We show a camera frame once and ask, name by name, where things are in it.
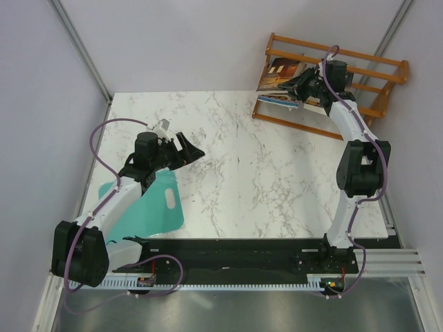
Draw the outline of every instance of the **metal floor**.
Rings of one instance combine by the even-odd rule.
[[[81,290],[66,297],[90,308],[121,290]],[[302,292],[179,291],[165,297],[122,297],[84,315],[59,307],[53,331],[423,331],[406,278],[363,279],[343,299]]]

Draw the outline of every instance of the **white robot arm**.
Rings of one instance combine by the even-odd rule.
[[[177,134],[177,149],[174,139],[168,136],[168,126],[169,122],[162,120],[153,130],[138,134],[134,153],[129,155],[118,173],[119,183],[114,182],[91,210],[74,222],[62,221],[58,224],[51,264],[54,275],[63,277],[68,268],[70,280],[94,287],[100,284],[108,271],[140,259],[141,239],[124,238],[106,246],[109,231],[123,212],[155,181],[156,171],[166,167],[176,170],[205,156],[182,133]]]
[[[320,260],[349,261],[353,243],[350,226],[357,224],[356,206],[362,199],[373,196],[383,185],[382,160],[388,164],[390,144],[379,141],[360,116],[354,96],[345,90],[346,82],[352,81],[347,64],[327,59],[316,68],[308,68],[298,77],[280,85],[295,100],[305,102],[309,97],[320,100],[326,114],[334,121],[343,140],[347,143],[336,173],[341,189],[340,201],[323,241]],[[327,76],[329,87],[323,76]],[[377,144],[382,157],[376,151]]]

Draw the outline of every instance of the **wooden dish rack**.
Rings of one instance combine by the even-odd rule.
[[[287,59],[298,60],[300,62],[306,62],[308,64],[318,64],[320,61],[320,59],[315,58],[315,57],[308,57],[308,56],[301,55],[301,54],[295,54],[295,53],[290,53],[290,52],[286,52],[283,50],[275,49],[275,48],[273,48],[274,41],[279,41],[279,42],[298,45],[298,46],[304,46],[305,48],[313,48],[316,50],[323,50],[325,52],[329,49],[329,46],[326,46],[326,45],[315,44],[315,43],[311,43],[308,41],[277,36],[274,33],[271,33],[268,44],[266,46],[266,52],[265,52],[266,63],[264,65],[262,77],[260,78],[260,81],[262,80],[263,76],[266,74],[266,72],[269,69],[269,66],[271,64],[270,63],[271,56],[285,57]],[[370,105],[369,108],[359,105],[360,114],[362,115],[366,124],[368,126],[370,126],[375,118],[382,118],[386,115],[386,111],[388,108],[389,95],[390,95],[390,92],[392,91],[392,88],[396,84],[403,85],[408,80],[408,75],[409,75],[408,62],[405,60],[397,61],[397,60],[386,59],[384,57],[376,57],[374,55],[354,52],[351,50],[340,49],[340,51],[338,53],[340,55],[346,55],[348,57],[365,59],[365,60],[368,60],[371,62],[391,65],[391,66],[394,66],[394,68],[395,68],[394,73],[392,75],[390,75],[387,73],[381,73],[381,72],[373,71],[373,70],[366,69],[366,68],[359,68],[358,66],[347,66],[347,71],[350,73],[359,74],[359,75],[367,76],[367,77],[374,77],[374,78],[386,81],[386,83],[384,84],[384,87],[381,89],[375,88],[373,86],[355,83],[355,82],[353,82],[351,85],[352,88],[355,88],[357,90],[369,91],[369,92],[377,94],[376,98],[374,99],[373,103]],[[260,113],[258,113],[260,103],[261,102],[257,99],[257,102],[255,103],[255,106],[254,106],[254,109],[252,112],[252,117],[255,119],[266,120],[266,121],[278,123],[279,125],[285,125],[288,127],[293,127],[293,128],[301,129],[301,130],[308,131],[311,133],[317,133],[319,135],[342,140],[341,135],[339,135],[337,133],[332,133],[330,131],[325,131],[325,130],[314,128],[314,127],[308,127],[303,124],[285,121],[285,120],[281,120],[279,118],[274,118],[271,116],[266,116],[266,115],[260,114]]]

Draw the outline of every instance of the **marble table surface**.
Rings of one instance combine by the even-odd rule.
[[[166,118],[172,132],[182,131],[206,152],[176,171],[185,223],[162,237],[312,238],[323,237],[331,226],[345,143],[254,120],[255,99],[253,91],[115,94],[109,118],[149,125]],[[119,170],[142,130],[130,122],[108,124],[100,157]],[[84,211],[97,201],[98,188],[112,180],[96,163]],[[378,203],[367,203],[360,213],[356,237],[388,236]]]

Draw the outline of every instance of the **white wall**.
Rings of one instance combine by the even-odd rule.
[[[392,145],[388,193],[406,244],[422,256],[443,310],[443,3],[411,9],[386,57],[406,59],[410,78],[392,92],[376,133]]]
[[[0,1],[0,331],[31,329],[106,105],[46,0]]]
[[[62,0],[113,92],[252,90],[269,35],[373,53],[401,0]]]

